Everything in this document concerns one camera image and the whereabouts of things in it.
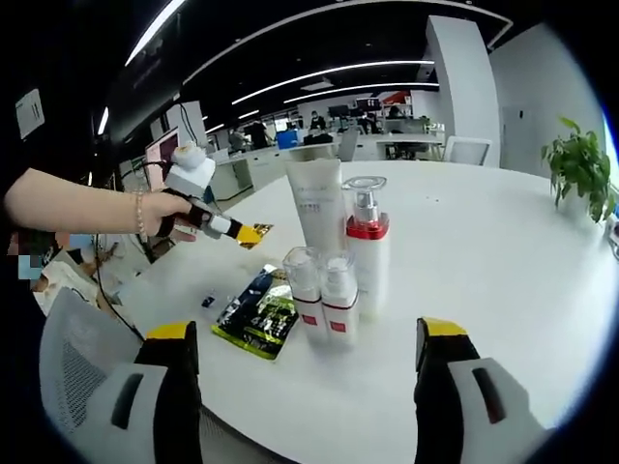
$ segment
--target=green leaves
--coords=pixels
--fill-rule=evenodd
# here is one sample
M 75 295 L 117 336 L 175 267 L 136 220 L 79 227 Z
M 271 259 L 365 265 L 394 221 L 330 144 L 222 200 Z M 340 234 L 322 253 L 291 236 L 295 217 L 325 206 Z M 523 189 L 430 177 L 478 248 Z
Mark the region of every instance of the green leaves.
M 574 121 L 560 117 L 572 130 L 568 139 L 557 137 L 542 147 L 541 158 L 550 166 L 550 184 L 555 190 L 554 204 L 559 205 L 576 188 L 578 196 L 588 195 L 589 216 L 598 222 L 607 218 L 615 205 L 610 191 L 610 159 L 600 150 L 598 136 L 593 131 L 582 134 Z

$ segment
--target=potted plant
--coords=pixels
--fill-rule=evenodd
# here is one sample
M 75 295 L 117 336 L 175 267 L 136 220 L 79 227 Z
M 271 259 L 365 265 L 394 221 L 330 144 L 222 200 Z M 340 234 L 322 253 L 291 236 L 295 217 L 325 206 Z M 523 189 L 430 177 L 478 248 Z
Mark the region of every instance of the potted plant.
M 610 189 L 610 159 L 600 150 L 593 131 L 582 134 L 580 127 L 567 118 L 559 118 L 572 130 L 570 138 L 560 136 L 542 147 L 542 160 L 550 166 L 550 185 L 555 191 L 554 205 L 564 201 L 570 216 L 588 214 L 594 222 L 608 218 L 615 205 Z

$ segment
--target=bracelet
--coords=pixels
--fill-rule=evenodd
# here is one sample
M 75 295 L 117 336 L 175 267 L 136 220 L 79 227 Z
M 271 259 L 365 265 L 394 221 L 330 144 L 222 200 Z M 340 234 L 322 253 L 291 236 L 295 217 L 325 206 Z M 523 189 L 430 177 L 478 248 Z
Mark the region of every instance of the bracelet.
M 146 228 L 144 227 L 144 218 L 142 217 L 142 198 L 144 197 L 144 192 L 142 190 L 138 190 L 136 192 L 137 200 L 135 202 L 135 216 L 137 218 L 137 230 L 139 232 L 139 238 L 142 242 L 148 242 L 148 236 L 146 235 Z

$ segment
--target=hand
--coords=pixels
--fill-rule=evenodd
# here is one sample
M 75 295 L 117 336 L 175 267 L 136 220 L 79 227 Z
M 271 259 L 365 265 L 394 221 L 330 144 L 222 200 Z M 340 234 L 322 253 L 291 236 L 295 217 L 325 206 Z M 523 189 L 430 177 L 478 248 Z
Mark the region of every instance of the hand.
M 144 220 L 146 235 L 149 237 L 156 236 L 162 226 L 163 218 L 175 213 L 188 214 L 191 208 L 192 204 L 180 196 L 170 195 L 162 191 L 145 193 L 142 198 L 142 219 Z M 180 219 L 176 219 L 176 222 L 192 227 L 190 224 Z M 186 234 L 176 229 L 172 229 L 170 238 L 182 242 L 195 242 L 194 235 Z

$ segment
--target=round table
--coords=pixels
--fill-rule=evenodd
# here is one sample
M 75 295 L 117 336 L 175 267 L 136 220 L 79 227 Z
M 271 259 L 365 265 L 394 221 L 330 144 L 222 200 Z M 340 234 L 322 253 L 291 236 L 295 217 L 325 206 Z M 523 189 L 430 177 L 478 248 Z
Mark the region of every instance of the round table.
M 389 305 L 351 352 L 312 348 L 295 326 L 274 362 L 210 332 L 226 301 L 303 236 L 285 178 L 228 213 L 275 227 L 252 251 L 200 237 L 181 244 L 121 294 L 146 330 L 197 321 L 204 405 L 256 443 L 303 464 L 413 462 L 416 320 L 466 329 L 528 390 L 545 427 L 586 391 L 612 326 L 619 266 L 593 223 L 557 213 L 549 180 L 434 162 L 342 165 L 344 179 L 388 178 Z M 215 308 L 200 303 L 213 293 Z

